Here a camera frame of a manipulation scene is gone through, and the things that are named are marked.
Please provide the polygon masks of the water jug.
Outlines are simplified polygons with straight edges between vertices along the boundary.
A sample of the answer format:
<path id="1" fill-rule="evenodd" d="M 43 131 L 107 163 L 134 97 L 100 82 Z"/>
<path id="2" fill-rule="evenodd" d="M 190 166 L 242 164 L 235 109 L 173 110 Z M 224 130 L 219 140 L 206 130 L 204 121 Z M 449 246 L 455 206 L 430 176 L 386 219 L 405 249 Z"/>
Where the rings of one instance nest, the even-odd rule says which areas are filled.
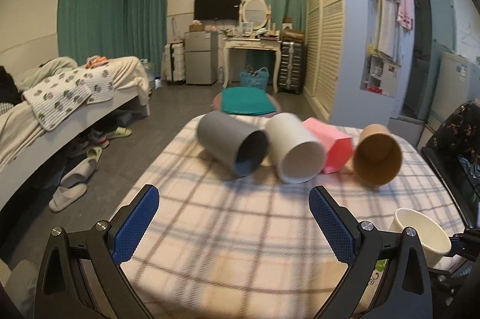
<path id="1" fill-rule="evenodd" d="M 148 59 L 141 59 L 141 63 L 143 68 L 145 69 L 145 73 L 147 75 L 147 79 L 149 82 L 154 82 L 155 79 L 155 71 L 154 67 Z"/>

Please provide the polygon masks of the plaid tablecloth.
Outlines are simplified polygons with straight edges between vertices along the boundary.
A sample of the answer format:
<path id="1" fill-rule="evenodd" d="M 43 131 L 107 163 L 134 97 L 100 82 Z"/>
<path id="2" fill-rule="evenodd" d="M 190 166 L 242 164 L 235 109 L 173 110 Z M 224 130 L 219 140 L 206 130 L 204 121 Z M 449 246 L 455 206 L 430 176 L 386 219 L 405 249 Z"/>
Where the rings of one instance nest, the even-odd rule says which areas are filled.
<path id="1" fill-rule="evenodd" d="M 156 318 L 310 318 L 346 270 L 308 206 L 321 185 L 358 220 L 387 230 L 408 208 L 448 234 L 465 224 L 420 153 L 401 140 L 403 164 L 382 187 L 350 168 L 285 184 L 269 160 L 244 178 L 205 153 L 192 119 L 134 185 L 151 184 L 160 206 L 132 258 L 121 266 Z"/>

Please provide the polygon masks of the silver mini fridge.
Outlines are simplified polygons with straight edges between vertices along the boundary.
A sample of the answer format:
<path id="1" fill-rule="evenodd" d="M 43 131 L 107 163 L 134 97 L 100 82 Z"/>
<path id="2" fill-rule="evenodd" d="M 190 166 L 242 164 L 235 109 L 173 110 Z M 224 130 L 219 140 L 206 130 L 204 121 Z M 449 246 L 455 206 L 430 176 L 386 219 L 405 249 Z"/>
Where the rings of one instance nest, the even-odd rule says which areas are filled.
<path id="1" fill-rule="evenodd" d="M 191 85 L 212 85 L 218 71 L 218 33 L 185 33 L 185 81 Z"/>

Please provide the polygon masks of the blue laundry basket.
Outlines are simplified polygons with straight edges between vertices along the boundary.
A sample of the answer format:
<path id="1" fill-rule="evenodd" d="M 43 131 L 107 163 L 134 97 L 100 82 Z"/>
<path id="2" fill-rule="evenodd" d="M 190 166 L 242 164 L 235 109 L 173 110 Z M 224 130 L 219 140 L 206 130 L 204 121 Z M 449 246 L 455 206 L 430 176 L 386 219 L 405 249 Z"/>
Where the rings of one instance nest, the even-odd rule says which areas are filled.
<path id="1" fill-rule="evenodd" d="M 269 81 L 268 79 L 269 70 L 266 67 L 261 67 L 258 70 L 247 67 L 240 73 L 239 85 L 242 87 L 252 87 L 265 92 Z"/>

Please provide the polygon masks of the white paper cup green print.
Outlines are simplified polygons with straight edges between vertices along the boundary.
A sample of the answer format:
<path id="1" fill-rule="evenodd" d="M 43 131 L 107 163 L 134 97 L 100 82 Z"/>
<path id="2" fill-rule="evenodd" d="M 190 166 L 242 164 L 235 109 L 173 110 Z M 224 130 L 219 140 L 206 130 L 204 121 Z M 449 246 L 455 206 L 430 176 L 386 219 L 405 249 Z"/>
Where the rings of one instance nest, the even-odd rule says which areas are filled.
<path id="1" fill-rule="evenodd" d="M 430 268 L 434 268 L 452 249 L 447 233 L 436 221 L 413 209 L 397 209 L 389 231 L 401 233 L 407 227 L 413 228 L 419 236 Z"/>

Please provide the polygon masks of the pink hexagonal cup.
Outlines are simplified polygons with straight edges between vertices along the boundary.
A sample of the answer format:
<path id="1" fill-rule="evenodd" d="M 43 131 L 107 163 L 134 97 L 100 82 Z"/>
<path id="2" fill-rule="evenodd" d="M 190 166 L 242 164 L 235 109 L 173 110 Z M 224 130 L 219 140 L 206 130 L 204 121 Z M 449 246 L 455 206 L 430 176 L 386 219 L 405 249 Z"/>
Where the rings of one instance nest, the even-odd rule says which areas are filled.
<path id="1" fill-rule="evenodd" d="M 314 117 L 306 119 L 303 124 L 324 146 L 326 161 L 322 172 L 340 171 L 353 156 L 352 137 Z"/>

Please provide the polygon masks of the white slipper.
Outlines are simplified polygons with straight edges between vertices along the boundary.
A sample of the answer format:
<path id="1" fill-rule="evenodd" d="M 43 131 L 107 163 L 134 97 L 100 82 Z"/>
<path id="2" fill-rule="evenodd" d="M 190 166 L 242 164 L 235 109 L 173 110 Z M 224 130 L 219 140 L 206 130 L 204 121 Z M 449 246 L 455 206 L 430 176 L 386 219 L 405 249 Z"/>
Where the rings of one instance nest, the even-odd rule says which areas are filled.
<path id="1" fill-rule="evenodd" d="M 85 183 L 79 183 L 70 188 L 58 187 L 49 201 L 49 209 L 53 212 L 61 212 L 80 199 L 87 192 L 87 189 Z"/>

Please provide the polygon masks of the oval vanity mirror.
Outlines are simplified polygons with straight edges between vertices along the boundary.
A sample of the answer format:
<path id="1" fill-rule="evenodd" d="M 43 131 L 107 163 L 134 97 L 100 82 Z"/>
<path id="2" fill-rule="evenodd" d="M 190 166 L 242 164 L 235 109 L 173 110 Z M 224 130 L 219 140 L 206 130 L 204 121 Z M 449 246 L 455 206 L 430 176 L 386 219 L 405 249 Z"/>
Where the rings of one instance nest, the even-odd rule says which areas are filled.
<path id="1" fill-rule="evenodd" d="M 271 16 L 271 7 L 265 0 L 245 0 L 240 7 L 240 22 L 250 23 L 253 30 L 267 25 Z"/>

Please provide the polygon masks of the brown plastic cup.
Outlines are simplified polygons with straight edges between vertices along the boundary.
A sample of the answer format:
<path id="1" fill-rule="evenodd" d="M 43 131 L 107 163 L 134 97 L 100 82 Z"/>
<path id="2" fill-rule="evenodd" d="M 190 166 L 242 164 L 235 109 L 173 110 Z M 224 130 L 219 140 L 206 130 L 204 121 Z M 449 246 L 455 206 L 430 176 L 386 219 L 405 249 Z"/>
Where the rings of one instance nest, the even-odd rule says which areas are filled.
<path id="1" fill-rule="evenodd" d="M 353 155 L 353 170 L 370 187 L 391 182 L 400 172 L 403 157 L 400 144 L 380 124 L 367 125 L 360 133 Z"/>

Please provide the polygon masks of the black wall television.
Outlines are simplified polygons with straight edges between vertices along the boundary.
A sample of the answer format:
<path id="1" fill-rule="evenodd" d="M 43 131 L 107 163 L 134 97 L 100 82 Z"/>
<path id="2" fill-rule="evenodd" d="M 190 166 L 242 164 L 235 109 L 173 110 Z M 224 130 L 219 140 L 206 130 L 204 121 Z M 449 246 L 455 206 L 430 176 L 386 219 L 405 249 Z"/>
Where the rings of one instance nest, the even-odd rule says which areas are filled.
<path id="1" fill-rule="evenodd" d="M 194 0 L 193 17 L 205 20 L 236 20 L 241 0 Z"/>

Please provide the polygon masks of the cream louvred wardrobe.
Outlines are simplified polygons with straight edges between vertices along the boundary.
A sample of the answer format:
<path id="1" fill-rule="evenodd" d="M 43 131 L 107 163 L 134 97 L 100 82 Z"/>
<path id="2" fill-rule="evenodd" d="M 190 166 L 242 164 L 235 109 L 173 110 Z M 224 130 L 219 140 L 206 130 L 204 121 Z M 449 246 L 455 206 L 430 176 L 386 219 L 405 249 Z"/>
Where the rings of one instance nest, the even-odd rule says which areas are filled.
<path id="1" fill-rule="evenodd" d="M 307 0 L 304 94 L 316 116 L 333 125 L 386 125 L 395 98 L 368 91 L 365 68 L 369 0 Z"/>

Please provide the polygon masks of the pink hanging towel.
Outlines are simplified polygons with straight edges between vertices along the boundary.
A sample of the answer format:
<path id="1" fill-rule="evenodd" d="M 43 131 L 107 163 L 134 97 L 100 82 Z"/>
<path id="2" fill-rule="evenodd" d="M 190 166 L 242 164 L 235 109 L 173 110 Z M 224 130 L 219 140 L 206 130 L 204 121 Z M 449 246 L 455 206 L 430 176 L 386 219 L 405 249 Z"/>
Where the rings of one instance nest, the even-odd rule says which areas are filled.
<path id="1" fill-rule="evenodd" d="M 414 0 L 394 0 L 398 4 L 397 19 L 402 28 L 411 31 L 414 28 Z"/>

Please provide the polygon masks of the leaf print quilted blanket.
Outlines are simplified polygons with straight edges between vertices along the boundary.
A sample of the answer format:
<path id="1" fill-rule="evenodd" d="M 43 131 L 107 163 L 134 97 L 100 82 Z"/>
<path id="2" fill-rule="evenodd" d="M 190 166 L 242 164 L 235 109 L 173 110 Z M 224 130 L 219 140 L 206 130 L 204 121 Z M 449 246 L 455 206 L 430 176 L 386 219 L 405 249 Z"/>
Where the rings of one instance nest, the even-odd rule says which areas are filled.
<path id="1" fill-rule="evenodd" d="M 106 65 L 47 77 L 26 90 L 23 98 L 45 131 L 53 131 L 85 104 L 103 103 L 114 94 L 112 71 Z"/>

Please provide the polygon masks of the white suitcase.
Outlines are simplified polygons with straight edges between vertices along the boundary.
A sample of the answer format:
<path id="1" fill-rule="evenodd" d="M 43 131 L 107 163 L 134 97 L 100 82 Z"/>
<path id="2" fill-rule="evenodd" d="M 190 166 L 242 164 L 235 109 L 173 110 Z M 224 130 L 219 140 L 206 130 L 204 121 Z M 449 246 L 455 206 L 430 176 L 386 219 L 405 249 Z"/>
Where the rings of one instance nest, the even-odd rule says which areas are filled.
<path id="1" fill-rule="evenodd" d="M 163 49 L 163 79 L 167 83 L 183 84 L 185 76 L 185 47 L 183 41 L 167 44 Z"/>

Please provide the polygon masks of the green curtain left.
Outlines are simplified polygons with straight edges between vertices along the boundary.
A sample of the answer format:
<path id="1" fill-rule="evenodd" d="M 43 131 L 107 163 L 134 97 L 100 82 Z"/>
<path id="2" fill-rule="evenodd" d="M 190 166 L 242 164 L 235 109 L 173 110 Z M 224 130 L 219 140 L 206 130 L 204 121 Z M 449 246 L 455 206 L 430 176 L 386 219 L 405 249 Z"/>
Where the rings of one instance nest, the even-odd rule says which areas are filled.
<path id="1" fill-rule="evenodd" d="M 58 52 L 79 64 L 91 56 L 147 59 L 161 69 L 167 0 L 58 0 Z"/>

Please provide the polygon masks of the white washing machine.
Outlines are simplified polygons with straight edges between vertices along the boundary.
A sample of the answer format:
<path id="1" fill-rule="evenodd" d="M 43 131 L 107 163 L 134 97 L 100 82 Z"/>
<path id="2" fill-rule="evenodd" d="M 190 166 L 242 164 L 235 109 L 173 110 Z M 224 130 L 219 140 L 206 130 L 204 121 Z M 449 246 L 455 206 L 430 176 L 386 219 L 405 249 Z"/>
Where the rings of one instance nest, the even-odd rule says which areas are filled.
<path id="1" fill-rule="evenodd" d="M 463 56 L 443 53 L 433 96 L 427 124 L 437 131 L 461 104 L 479 101 L 479 65 Z"/>

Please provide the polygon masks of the purple stool with green cushion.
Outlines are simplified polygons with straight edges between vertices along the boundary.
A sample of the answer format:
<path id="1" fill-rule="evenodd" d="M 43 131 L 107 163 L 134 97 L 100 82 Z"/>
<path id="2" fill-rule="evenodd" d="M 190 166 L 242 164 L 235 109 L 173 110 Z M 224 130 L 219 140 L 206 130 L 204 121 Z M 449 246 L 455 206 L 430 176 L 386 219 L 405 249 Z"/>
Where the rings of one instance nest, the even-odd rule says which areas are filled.
<path id="1" fill-rule="evenodd" d="M 281 112 L 281 107 L 261 89 L 236 86 L 219 93 L 211 104 L 211 110 L 233 115 L 272 117 Z"/>

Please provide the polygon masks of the black silver suitcase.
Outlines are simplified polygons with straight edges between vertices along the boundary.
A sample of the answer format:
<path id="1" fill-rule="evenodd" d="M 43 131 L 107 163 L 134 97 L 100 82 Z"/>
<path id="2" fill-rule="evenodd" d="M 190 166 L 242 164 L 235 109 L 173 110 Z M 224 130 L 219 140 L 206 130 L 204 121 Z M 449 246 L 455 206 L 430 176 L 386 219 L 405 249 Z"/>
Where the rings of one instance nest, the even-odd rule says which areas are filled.
<path id="1" fill-rule="evenodd" d="M 305 47 L 301 43 L 282 42 L 277 86 L 281 91 L 299 95 L 304 88 Z"/>

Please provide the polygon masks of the bed with beige bedding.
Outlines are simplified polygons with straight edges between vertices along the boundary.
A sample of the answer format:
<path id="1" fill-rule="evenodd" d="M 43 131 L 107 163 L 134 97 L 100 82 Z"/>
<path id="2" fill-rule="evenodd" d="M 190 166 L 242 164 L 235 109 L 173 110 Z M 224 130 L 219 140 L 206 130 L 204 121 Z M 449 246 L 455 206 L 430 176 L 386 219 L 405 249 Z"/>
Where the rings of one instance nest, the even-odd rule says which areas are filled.
<path id="1" fill-rule="evenodd" d="M 88 69 L 63 56 L 16 78 L 21 101 L 1 115 L 1 204 L 51 156 L 114 109 L 137 100 L 149 115 L 149 83 L 136 56 Z"/>

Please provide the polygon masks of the grey plastic cup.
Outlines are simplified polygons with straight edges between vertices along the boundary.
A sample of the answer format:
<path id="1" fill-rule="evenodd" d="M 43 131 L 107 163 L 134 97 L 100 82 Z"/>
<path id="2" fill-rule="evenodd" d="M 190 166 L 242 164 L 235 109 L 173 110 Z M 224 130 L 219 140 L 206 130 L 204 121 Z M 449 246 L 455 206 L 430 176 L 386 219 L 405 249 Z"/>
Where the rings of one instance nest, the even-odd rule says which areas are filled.
<path id="1" fill-rule="evenodd" d="M 269 150 L 267 134 L 255 125 L 213 111 L 197 126 L 202 147 L 238 177 L 258 170 Z"/>

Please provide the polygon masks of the white hanging towel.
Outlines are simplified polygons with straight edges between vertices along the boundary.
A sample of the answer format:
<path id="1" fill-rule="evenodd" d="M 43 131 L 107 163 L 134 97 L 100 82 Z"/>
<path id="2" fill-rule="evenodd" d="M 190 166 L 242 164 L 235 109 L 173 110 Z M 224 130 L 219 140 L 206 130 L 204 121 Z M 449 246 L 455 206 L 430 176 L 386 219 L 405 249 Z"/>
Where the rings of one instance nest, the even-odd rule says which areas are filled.
<path id="1" fill-rule="evenodd" d="M 374 37 L 374 50 L 384 59 L 396 62 L 399 33 L 397 26 L 398 4 L 400 0 L 377 0 L 377 19 Z"/>

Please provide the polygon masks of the white plastic cup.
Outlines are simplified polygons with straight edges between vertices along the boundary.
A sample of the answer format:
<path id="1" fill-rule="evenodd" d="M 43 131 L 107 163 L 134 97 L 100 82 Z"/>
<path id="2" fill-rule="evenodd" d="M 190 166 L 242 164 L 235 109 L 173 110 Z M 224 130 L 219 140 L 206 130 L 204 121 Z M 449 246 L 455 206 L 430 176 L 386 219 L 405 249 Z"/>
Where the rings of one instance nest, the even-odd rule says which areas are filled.
<path id="1" fill-rule="evenodd" d="M 292 113 L 279 113 L 264 127 L 270 141 L 270 159 L 284 183 L 311 180 L 323 170 L 326 149 Z"/>

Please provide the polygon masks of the black chair with floral cover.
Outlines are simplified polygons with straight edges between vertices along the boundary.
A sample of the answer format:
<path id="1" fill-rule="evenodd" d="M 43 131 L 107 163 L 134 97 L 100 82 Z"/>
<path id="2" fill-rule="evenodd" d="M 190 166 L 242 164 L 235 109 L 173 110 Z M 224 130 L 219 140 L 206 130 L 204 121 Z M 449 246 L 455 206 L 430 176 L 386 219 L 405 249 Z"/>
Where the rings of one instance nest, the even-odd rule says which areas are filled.
<path id="1" fill-rule="evenodd" d="M 448 116 L 421 148 L 468 227 L 479 227 L 479 125 L 479 103 L 470 100 Z"/>

